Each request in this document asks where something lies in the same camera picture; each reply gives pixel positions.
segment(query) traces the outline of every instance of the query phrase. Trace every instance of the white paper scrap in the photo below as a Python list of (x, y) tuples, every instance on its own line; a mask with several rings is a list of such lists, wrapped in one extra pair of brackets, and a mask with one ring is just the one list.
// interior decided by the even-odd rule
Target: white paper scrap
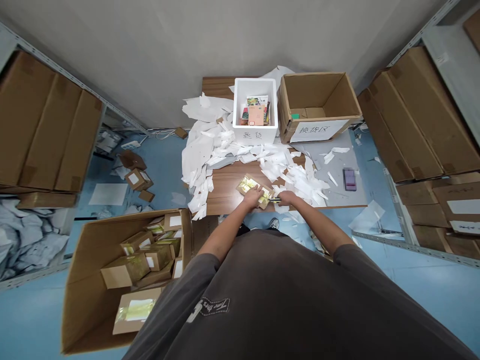
[(325, 161), (325, 165), (327, 165), (332, 159), (334, 158), (334, 153), (330, 151), (327, 155), (324, 156), (323, 160)]
[(170, 218), (170, 226), (174, 227), (174, 226), (179, 226), (179, 225), (182, 225), (182, 217), (180, 215), (172, 216)]
[(331, 151), (334, 153), (346, 153), (350, 150), (349, 147), (332, 147)]
[(385, 210), (375, 200), (372, 200), (348, 227), (358, 233), (368, 233), (384, 214)]
[(330, 173), (330, 171), (327, 172), (328, 174), (328, 177), (330, 178), (331, 182), (335, 184), (335, 186), (337, 187), (338, 184), (337, 182), (335, 181), (334, 177), (332, 176), (332, 174)]
[(125, 200), (128, 184), (98, 183), (91, 195), (88, 205), (122, 206)]
[(348, 121), (348, 119), (312, 122), (300, 121), (295, 133), (291, 136), (290, 142), (329, 140)]

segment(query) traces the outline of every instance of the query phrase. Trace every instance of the person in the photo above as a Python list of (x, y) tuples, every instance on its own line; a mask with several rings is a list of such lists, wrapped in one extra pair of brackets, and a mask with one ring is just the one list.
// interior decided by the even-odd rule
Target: person
[(333, 262), (279, 231), (237, 237), (249, 190), (156, 301), (129, 359), (477, 359), (350, 237), (291, 191)]

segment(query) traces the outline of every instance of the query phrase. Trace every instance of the small cardboard box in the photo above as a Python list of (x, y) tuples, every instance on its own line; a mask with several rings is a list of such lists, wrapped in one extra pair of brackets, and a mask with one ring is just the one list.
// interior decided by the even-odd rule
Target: small cardboard box
[(182, 217), (179, 212), (172, 212), (165, 215), (165, 223), (163, 230), (172, 231), (180, 230), (182, 228)]
[(153, 235), (163, 234), (165, 224), (165, 216), (160, 216), (156, 219), (153, 219), (147, 226), (145, 226), (146, 231), (151, 231)]
[(146, 201), (147, 203), (151, 203), (152, 200), (154, 199), (155, 194), (152, 194), (151, 192), (148, 192), (147, 190), (142, 190), (140, 192), (140, 195), (138, 195), (139, 199), (142, 199), (143, 201)]
[(150, 271), (146, 276), (136, 282), (135, 286), (139, 289), (147, 287), (151, 284), (160, 283), (172, 278), (172, 270), (175, 260), (171, 260), (160, 271)]
[(73, 208), (77, 202), (77, 194), (57, 192), (31, 192), (19, 194), (18, 198), (17, 209)]
[(368, 89), (415, 179), (443, 175), (432, 148), (410, 115), (388, 72), (381, 72)]
[[(122, 240), (141, 232), (153, 219), (175, 211), (178, 209), (139, 212), (92, 221), (83, 226), (65, 286), (61, 329), (63, 354), (118, 348), (132, 342), (134, 332), (112, 335), (120, 299), (130, 292), (130, 288), (107, 289), (100, 269), (124, 254), (119, 246)], [(194, 255), (195, 242), (189, 210), (181, 209), (180, 214), (181, 256), (186, 266)]]
[(358, 95), (357, 99), (363, 118), (368, 125), (368, 130), (375, 141), (378, 154), (390, 172), (393, 181), (401, 183), (406, 180), (413, 180), (412, 170), (395, 142), (382, 114), (377, 109), (370, 90), (365, 89)]
[(179, 238), (171, 238), (171, 239), (164, 239), (164, 240), (160, 239), (158, 241), (155, 241), (155, 244), (168, 246), (172, 260), (179, 256), (179, 253), (180, 253)]
[(184, 272), (184, 261), (181, 257), (177, 257), (175, 259), (175, 265), (173, 265), (173, 274), (171, 276), (172, 279), (178, 279), (182, 276)]
[(161, 287), (155, 287), (123, 295), (116, 313), (112, 334), (139, 331), (149, 317), (161, 292)]
[(242, 195), (246, 195), (250, 189), (254, 188), (257, 185), (263, 190), (263, 195), (260, 197), (260, 199), (258, 199), (258, 203), (260, 208), (265, 210), (265, 208), (269, 205), (270, 199), (273, 198), (275, 194), (275, 191), (273, 191), (271, 188), (262, 185), (259, 181), (256, 181), (252, 177), (252, 175), (246, 174), (240, 181), (236, 189)]
[(480, 154), (427, 50), (407, 50), (388, 73), (444, 173), (480, 169)]
[(451, 227), (440, 204), (407, 205), (406, 209), (415, 225), (438, 228)]
[(146, 190), (154, 184), (145, 171), (138, 169), (133, 169), (125, 175), (125, 180), (136, 191)]
[(480, 235), (480, 181), (433, 189), (456, 233)]
[(442, 251), (453, 254), (447, 242), (447, 229), (433, 226), (413, 226), (416, 239), (422, 248)]
[(150, 272), (143, 253), (122, 256), (101, 270), (107, 289), (130, 287)]
[(169, 248), (158, 244), (147, 245), (138, 250), (138, 252), (145, 254), (150, 271), (160, 271), (165, 265), (175, 259), (172, 257)]
[(134, 153), (132, 150), (125, 150), (122, 151), (119, 155), (118, 158), (121, 161), (121, 164), (126, 167), (127, 169), (133, 170), (133, 169), (139, 169), (139, 170), (145, 170), (147, 169), (147, 165), (145, 165), (144, 160), (142, 157), (136, 153)]
[(131, 255), (147, 245), (154, 243), (154, 236), (151, 231), (140, 231), (120, 243), (125, 255)]
[(83, 90), (70, 127), (55, 190), (78, 193), (82, 190), (95, 146), (102, 116), (102, 102)]
[(15, 51), (0, 83), (0, 184), (15, 186), (34, 138), (55, 73), (33, 55)]
[(477, 10), (463, 23), (463, 28), (480, 53), (480, 10)]
[(362, 116), (345, 72), (286, 74), (279, 93), (283, 144), (330, 140)]
[(480, 238), (451, 233), (446, 236), (446, 242), (455, 255), (480, 260)]

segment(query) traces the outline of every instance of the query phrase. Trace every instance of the blue floor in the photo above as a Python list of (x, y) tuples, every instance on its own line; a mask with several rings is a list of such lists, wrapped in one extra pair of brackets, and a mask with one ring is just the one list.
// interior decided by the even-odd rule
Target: blue floor
[[(359, 170), (367, 198), (375, 200), (386, 210), (381, 224), (385, 229), (400, 230), (393, 203), (384, 179), (384, 166), (377, 161), (375, 146), (368, 132), (362, 133), (362, 145), (354, 145)], [(154, 182), (150, 189), (156, 196), (150, 206), (155, 210), (182, 207), (172, 202), (172, 193), (183, 194), (188, 199), (188, 191), (180, 181), (182, 176), (181, 150), (186, 141), (177, 137), (166, 140), (147, 139), (138, 149), (147, 163), (146, 170)], [(111, 161), (94, 159), (85, 192), (80, 199), (77, 216), (91, 217), (104, 209), (104, 206), (88, 205), (96, 183), (122, 183), (118, 176), (108, 175)], [(138, 199), (138, 193), (128, 191), (122, 206), (110, 206), (107, 210), (113, 215), (121, 215), (129, 205), (147, 205)], [(327, 209), (323, 213), (350, 234), (348, 225), (361, 208)], [(310, 249), (314, 245), (306, 224), (293, 219), (285, 221), (285, 214), (250, 214), (245, 223), (250, 228), (265, 228), (272, 217), (280, 219), (280, 230), (295, 241)], [(75, 250), (76, 239), (84, 221), (76, 221), (67, 252)], [(363, 250), (395, 283), (412, 296), (436, 319), (450, 329), (480, 355), (480, 271), (471, 267), (422, 255), (401, 248), (384, 245), (367, 239), (357, 239)], [(63, 298), (67, 272), (29, 282), (19, 288), (0, 293), (0, 354), (2, 359), (61, 359), (60, 332)], [(71, 359), (120, 359), (126, 348), (81, 354)]]

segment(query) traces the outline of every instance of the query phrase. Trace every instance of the brown packing tape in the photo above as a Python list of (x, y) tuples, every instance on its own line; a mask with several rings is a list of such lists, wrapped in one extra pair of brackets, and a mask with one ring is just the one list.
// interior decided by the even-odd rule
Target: brown packing tape
[(82, 179), (80, 178), (80, 176), (72, 176), (71, 183), (70, 183), (70, 190), (75, 193), (78, 193), (80, 192), (81, 187), (82, 187)]
[(407, 179), (411, 179), (411, 176), (412, 176), (412, 172), (410, 171), (410, 169), (408, 168), (407, 164), (405, 163), (405, 161), (402, 161), (402, 160), (397, 160), (395, 161), (395, 165), (396, 167), (401, 171), (401, 173), (403, 174), (403, 176)]
[(36, 166), (25, 165), (23, 167), (23, 170), (20, 176), (21, 184), (29, 186), (30, 182), (32, 181), (36, 173), (37, 173)]

